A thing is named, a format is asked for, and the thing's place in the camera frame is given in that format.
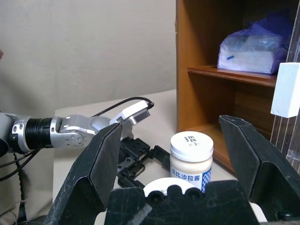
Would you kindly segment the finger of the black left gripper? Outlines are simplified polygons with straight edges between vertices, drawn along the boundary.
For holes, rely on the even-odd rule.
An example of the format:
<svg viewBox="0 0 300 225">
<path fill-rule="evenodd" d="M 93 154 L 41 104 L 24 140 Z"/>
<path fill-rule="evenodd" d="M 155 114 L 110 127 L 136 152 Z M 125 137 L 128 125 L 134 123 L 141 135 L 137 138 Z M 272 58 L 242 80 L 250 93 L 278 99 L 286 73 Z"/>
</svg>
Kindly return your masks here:
<svg viewBox="0 0 300 225">
<path fill-rule="evenodd" d="M 155 145 L 153 149 L 150 150 L 150 158 L 157 159 L 164 168 L 170 168 L 170 153 Z"/>
<path fill-rule="evenodd" d="M 140 181 L 134 180 L 127 174 L 118 175 L 118 185 L 121 188 L 133 188 L 133 187 L 144 188 L 145 187 Z"/>
</svg>

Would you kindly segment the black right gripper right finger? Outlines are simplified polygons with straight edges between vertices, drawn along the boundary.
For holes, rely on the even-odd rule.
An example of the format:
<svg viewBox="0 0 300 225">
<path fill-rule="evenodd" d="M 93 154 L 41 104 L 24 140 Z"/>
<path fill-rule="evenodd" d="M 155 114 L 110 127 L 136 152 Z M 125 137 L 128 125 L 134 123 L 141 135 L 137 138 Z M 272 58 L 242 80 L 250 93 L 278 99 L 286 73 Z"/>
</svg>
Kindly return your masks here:
<svg viewBox="0 0 300 225">
<path fill-rule="evenodd" d="M 231 165 L 248 200 L 266 219 L 300 220 L 300 176 L 283 154 L 249 122 L 219 116 Z"/>
</svg>

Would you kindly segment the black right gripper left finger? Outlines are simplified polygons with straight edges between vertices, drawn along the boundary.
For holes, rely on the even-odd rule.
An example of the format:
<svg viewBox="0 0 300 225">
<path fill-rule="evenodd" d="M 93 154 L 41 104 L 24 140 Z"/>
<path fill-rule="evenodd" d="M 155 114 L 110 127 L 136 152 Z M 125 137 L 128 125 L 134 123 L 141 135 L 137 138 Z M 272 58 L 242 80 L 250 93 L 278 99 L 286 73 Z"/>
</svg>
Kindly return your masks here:
<svg viewBox="0 0 300 225">
<path fill-rule="evenodd" d="M 122 126 L 100 130 L 73 163 L 44 221 L 46 225 L 93 225 L 107 209 L 119 161 Z"/>
</svg>

